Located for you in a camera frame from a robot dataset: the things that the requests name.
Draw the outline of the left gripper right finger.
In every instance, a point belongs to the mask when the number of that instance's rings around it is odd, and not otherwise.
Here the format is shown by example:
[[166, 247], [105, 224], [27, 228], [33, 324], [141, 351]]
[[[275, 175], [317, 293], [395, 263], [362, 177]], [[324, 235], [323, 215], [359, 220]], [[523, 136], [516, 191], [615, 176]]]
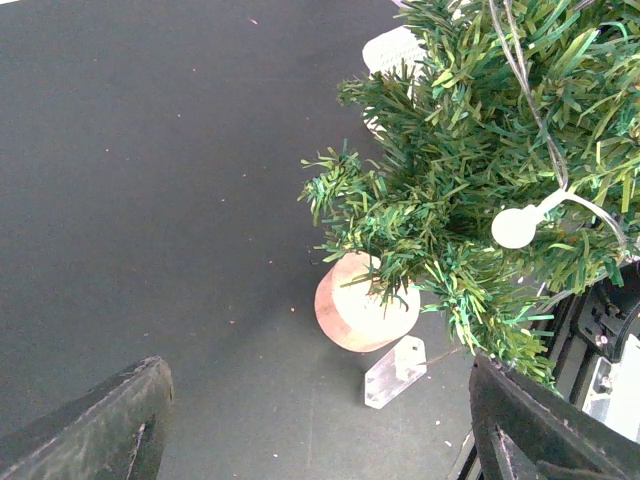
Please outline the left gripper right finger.
[[515, 369], [478, 354], [472, 430], [486, 479], [637, 479], [639, 445]]

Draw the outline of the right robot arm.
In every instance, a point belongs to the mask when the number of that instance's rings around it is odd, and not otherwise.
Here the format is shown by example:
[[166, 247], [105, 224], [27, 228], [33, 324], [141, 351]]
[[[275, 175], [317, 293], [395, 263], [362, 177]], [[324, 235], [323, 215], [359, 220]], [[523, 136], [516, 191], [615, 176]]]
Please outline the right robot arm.
[[561, 395], [623, 437], [639, 441], [639, 264], [560, 300], [544, 329]]

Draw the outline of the clear battery box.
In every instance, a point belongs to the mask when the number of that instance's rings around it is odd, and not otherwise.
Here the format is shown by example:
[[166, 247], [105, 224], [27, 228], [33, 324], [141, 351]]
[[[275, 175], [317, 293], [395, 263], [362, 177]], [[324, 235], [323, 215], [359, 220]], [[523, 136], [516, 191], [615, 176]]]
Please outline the clear battery box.
[[382, 409], [426, 373], [424, 342], [404, 336], [365, 373], [365, 405]]

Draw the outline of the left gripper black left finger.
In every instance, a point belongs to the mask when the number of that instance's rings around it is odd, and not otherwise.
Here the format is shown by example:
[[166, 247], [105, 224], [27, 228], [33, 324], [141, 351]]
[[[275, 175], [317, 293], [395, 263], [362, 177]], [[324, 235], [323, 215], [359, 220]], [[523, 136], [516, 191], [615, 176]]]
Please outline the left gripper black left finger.
[[158, 356], [1, 438], [3, 479], [155, 479], [174, 391]]

